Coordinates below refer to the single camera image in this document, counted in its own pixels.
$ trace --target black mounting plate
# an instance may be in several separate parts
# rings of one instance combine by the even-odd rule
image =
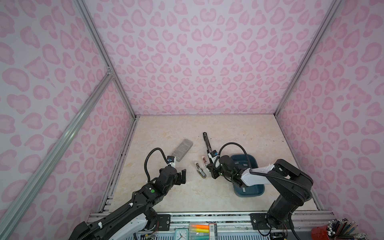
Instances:
[[[170,215],[169,214],[158,214],[156,221],[159,222],[157,228],[158,231],[169,231],[170,226]]]
[[[251,217],[251,223],[252,223],[253,230],[257,230],[257,229],[269,230],[270,229],[270,227],[265,222],[265,215],[266,214],[250,214],[249,215]],[[282,226],[280,228],[285,229],[285,227],[287,227],[287,229],[291,229],[289,227],[288,218],[284,219],[283,222],[284,222],[285,226],[282,224]]]

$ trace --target dark blue plastic basin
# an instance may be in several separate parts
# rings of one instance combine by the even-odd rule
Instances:
[[[251,162],[251,168],[258,168],[256,159],[249,154],[248,154],[248,157]],[[231,158],[235,161],[235,164],[239,169],[248,168],[247,158],[245,157],[244,154],[232,155]],[[264,193],[265,187],[264,187],[264,184],[260,184],[260,185],[253,185],[250,187],[242,188],[234,184],[233,190],[235,191],[236,195],[238,195],[239,197],[257,197]]]

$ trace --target metal bracket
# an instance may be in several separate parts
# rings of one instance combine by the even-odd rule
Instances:
[[[113,70],[111,67],[107,67],[107,75],[112,74]]]
[[[262,214],[250,214],[253,230],[269,230],[270,227],[265,222],[265,213]],[[284,224],[287,229],[291,229],[288,224],[288,219],[284,219]]]
[[[296,83],[300,79],[301,73],[304,71],[305,67],[307,66],[307,64],[311,60],[312,56],[315,54],[317,46],[320,44],[320,41],[323,38],[323,36],[325,35],[328,28],[331,26],[331,23],[333,22],[334,18],[336,17],[338,10],[341,9],[340,6],[342,5],[343,1],[344,0],[333,0],[332,1],[331,6],[329,7],[327,13],[325,14],[325,17],[324,17],[322,23],[320,24],[319,28],[317,29],[317,31],[316,31],[313,39],[312,39],[312,42],[309,45],[309,47],[308,47],[308,49],[307,49],[307,51],[303,57],[303,60],[301,61],[301,63],[297,67],[295,74],[292,76],[291,82],[289,83],[287,89],[285,90],[285,92],[281,98],[279,105],[276,108],[276,111],[274,113],[274,115],[276,117],[282,112],[285,103],[288,101],[288,97],[291,95],[294,86],[296,85]]]
[[[170,226],[170,215],[169,214],[158,214],[156,221],[159,222],[157,227],[158,231],[169,231]]]
[[[10,237],[110,82],[111,77],[105,75],[90,97],[80,108],[79,112],[69,123],[67,129],[56,142],[55,146],[45,157],[44,161],[42,161],[39,168],[30,177],[23,190],[12,202],[0,222],[0,239],[8,239]]]

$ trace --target aluminum frame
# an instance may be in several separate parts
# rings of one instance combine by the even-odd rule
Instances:
[[[308,65],[309,61],[311,60],[312,56],[316,52],[316,48],[320,44],[321,39],[325,35],[328,28],[331,26],[332,21],[334,20],[338,10],[340,9],[341,4],[344,2],[344,0],[333,0],[331,3],[331,6],[329,7],[327,13],[325,14],[325,17],[323,21],[320,24],[320,27],[316,31],[313,40],[308,47],[307,52],[305,53],[303,60],[299,64],[295,74],[292,77],[291,82],[289,83],[287,89],[285,90],[283,97],[281,98],[281,101],[279,105],[276,108],[275,116],[277,117],[282,109],[284,108],[284,105],[286,104],[289,96],[291,95],[293,88],[295,87],[296,83],[301,77],[302,72],[304,71],[305,67]]]
[[[257,232],[253,230],[251,218],[249,214],[263,213],[266,211],[252,212],[158,212],[158,214],[170,214],[169,231],[161,231],[161,233],[173,233],[176,228],[188,228],[189,222],[216,222],[218,232]],[[91,224],[107,214],[90,214],[87,224]],[[295,231],[310,231],[314,227],[328,224],[335,218],[332,211],[295,211],[292,215],[292,222]]]
[[[112,174],[109,178],[107,188],[103,194],[103,197],[100,202],[100,206],[98,207],[98,212],[102,212],[104,210],[104,206],[106,205],[106,201],[109,196],[112,196],[115,192],[116,185],[119,182],[120,172],[124,165],[125,159],[127,157],[128,149],[131,146],[132,138],[134,135],[134,132],[136,130],[137,122],[139,120],[139,117],[136,117],[135,120],[132,121],[130,125],[130,129],[127,133],[127,136],[124,140],[123,147],[120,151],[120,156],[115,162],[115,165],[113,167]]]
[[[0,239],[5,240],[11,236],[112,79],[113,76],[111,74],[107,73],[104,76],[99,85],[85,101],[79,112],[68,125],[63,135],[59,138],[55,146],[40,164],[39,168],[28,180],[23,190],[12,202],[0,222]]]
[[[121,81],[119,77],[116,75],[115,68],[113,67],[112,61],[108,56],[108,53],[106,51],[106,48],[101,41],[101,38],[99,36],[99,33],[97,32],[96,26],[93,22],[92,16],[89,13],[88,7],[84,0],[73,0],[74,4],[76,5],[79,14],[81,15],[81,18],[83,19],[85,26],[87,27],[89,33],[91,34],[91,37],[93,41],[95,42],[96,48],[100,52],[100,56],[102,57],[105,66],[108,68],[109,72],[114,76],[113,81],[119,91],[119,94],[121,98],[123,99],[123,102],[126,106],[126,108],[129,110],[129,114],[131,115],[132,119],[136,118],[136,114],[133,111],[132,105],[129,102],[128,96],[126,92],[124,91],[124,88],[121,84]]]

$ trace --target gray sponge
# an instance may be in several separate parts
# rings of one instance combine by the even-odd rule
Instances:
[[[176,157],[176,161],[180,162],[180,160],[187,154],[187,152],[191,149],[193,142],[184,139],[180,145],[176,148],[176,150],[172,153],[172,156]]]

